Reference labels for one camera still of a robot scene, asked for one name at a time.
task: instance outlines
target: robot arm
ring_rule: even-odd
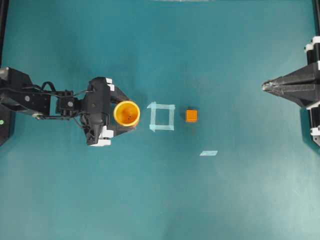
[[[76,97],[80,94],[85,94],[83,99]],[[51,97],[57,98],[56,115],[50,114]],[[110,138],[134,129],[111,124],[111,104],[125,100],[129,98],[109,78],[96,77],[89,82],[87,90],[74,94],[68,90],[56,91],[51,82],[45,82],[41,87],[34,85],[27,74],[9,67],[0,68],[0,116],[16,112],[37,120],[74,119],[76,122],[79,117],[80,124],[77,123],[89,146],[110,145]],[[0,137],[0,145],[10,136],[8,131],[3,134],[7,137]]]

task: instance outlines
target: orange cube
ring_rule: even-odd
[[[187,110],[185,112],[185,121],[187,123],[196,123],[198,121],[198,111],[197,110]]]

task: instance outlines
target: cable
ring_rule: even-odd
[[[83,90],[83,91],[77,92],[77,93],[75,93],[73,95],[60,96],[60,95],[54,94],[52,92],[47,92],[47,91],[19,91],[19,90],[12,89],[10,87],[0,88],[0,90],[9,90],[11,92],[18,93],[18,94],[40,94],[40,95],[43,94],[43,95],[54,96],[54,97],[57,97],[57,98],[70,98],[70,97],[78,96],[80,94],[93,93],[94,92],[93,90]]]
[[[56,88],[55,88],[55,85],[54,85],[52,82],[50,82],[50,81],[44,82],[44,83],[42,84],[42,86],[41,86],[41,89],[44,90],[45,87],[46,87],[46,85],[49,85],[49,87],[51,88],[51,91],[52,91],[52,92],[56,92],[56,91],[57,91]]]
[[[22,89],[39,89],[40,91],[42,91],[41,87],[39,85],[35,85],[35,84],[23,87]]]

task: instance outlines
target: tape strip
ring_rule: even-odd
[[[169,130],[174,131],[174,122],[175,122],[175,109],[174,104],[157,104],[155,101],[150,103],[147,109],[151,109],[150,116],[150,129],[155,132],[156,130]],[[169,110],[169,125],[157,125],[156,124],[156,109],[168,109]]]
[[[200,156],[204,157],[204,156],[216,156],[218,153],[218,151],[214,150],[214,151],[202,151],[200,153]]]

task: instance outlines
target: yellow cup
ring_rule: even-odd
[[[122,101],[115,106],[113,117],[122,126],[135,127],[140,119],[140,109],[133,101]]]

